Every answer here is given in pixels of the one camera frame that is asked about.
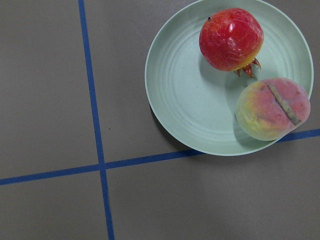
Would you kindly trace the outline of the yellow pink peach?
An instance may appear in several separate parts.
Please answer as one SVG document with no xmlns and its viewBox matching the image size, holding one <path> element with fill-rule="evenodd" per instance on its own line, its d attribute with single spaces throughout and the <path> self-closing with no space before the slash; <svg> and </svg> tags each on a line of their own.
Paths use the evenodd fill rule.
<svg viewBox="0 0 320 240">
<path fill-rule="evenodd" d="M 303 124 L 310 110 L 306 90 L 288 78 L 277 77 L 247 86 L 238 98 L 235 115 L 248 135 L 273 141 Z"/>
</svg>

